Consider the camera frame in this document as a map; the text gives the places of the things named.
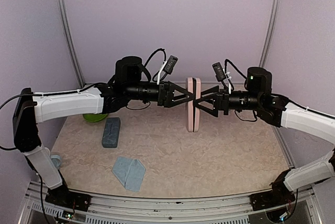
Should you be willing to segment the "pink glasses case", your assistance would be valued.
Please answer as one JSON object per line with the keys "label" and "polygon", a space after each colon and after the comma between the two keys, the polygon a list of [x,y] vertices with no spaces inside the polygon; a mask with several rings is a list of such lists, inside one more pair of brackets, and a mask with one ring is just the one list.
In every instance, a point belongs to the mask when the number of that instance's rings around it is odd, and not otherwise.
{"label": "pink glasses case", "polygon": [[[186,89],[195,95],[195,99],[201,98],[201,80],[197,77],[188,77],[186,79]],[[194,105],[194,101],[186,104],[186,129],[188,132],[197,132],[199,130],[200,109]]]}

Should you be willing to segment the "grey-blue glasses case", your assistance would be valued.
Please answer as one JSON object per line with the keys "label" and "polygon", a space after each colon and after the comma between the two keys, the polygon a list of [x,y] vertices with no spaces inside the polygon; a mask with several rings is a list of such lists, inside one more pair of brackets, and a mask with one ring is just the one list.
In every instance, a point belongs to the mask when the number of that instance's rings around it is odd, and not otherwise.
{"label": "grey-blue glasses case", "polygon": [[103,148],[117,148],[120,127],[121,120],[119,117],[107,118],[102,137]]}

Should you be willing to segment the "light blue cloth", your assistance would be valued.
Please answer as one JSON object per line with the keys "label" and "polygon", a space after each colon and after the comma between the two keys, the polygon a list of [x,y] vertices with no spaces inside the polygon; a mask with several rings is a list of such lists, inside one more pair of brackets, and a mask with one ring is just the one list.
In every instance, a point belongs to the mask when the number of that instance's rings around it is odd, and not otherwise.
{"label": "light blue cloth", "polygon": [[138,159],[119,156],[112,168],[122,186],[132,192],[138,192],[141,188],[146,168]]}

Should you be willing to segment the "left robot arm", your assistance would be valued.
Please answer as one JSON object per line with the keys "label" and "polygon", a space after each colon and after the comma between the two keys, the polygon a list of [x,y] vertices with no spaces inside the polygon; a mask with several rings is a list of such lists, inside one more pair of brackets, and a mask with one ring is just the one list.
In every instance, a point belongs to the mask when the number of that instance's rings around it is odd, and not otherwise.
{"label": "left robot arm", "polygon": [[171,108],[192,101],[195,96],[169,81],[154,83],[142,59],[127,56],[116,62],[115,75],[108,83],[96,83],[83,89],[58,93],[21,91],[13,115],[14,145],[24,154],[52,196],[61,205],[73,201],[61,173],[54,166],[38,135],[37,124],[51,119],[80,114],[110,114],[128,105],[131,100]]}

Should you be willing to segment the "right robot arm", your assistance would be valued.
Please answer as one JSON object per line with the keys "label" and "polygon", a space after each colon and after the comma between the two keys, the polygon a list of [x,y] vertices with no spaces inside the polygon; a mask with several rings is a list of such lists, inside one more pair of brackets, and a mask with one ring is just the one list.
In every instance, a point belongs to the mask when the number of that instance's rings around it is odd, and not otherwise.
{"label": "right robot arm", "polygon": [[[250,67],[247,71],[245,91],[211,88],[202,92],[194,105],[217,117],[230,110],[252,110],[259,119],[275,127],[295,129],[334,143],[334,116],[311,110],[289,98],[272,93],[272,74],[264,68]],[[282,172],[272,183],[268,201],[279,205],[288,192],[300,187],[323,182],[334,177],[334,151],[304,166]]]}

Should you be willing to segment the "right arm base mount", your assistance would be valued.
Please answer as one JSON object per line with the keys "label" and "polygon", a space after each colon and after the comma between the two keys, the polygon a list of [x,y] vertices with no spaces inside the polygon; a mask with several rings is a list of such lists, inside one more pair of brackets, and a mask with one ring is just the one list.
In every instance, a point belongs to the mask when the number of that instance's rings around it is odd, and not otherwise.
{"label": "right arm base mount", "polygon": [[280,176],[271,183],[271,189],[269,191],[250,195],[253,211],[285,205],[295,200],[296,197],[294,193],[287,189],[284,185],[284,177]]}

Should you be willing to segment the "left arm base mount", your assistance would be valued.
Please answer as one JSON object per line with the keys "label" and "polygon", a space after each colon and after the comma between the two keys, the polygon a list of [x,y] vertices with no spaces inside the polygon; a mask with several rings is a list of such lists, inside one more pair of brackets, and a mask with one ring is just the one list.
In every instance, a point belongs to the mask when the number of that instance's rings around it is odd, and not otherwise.
{"label": "left arm base mount", "polygon": [[71,191],[63,183],[55,189],[48,189],[45,201],[57,206],[87,212],[91,203],[91,196]]}

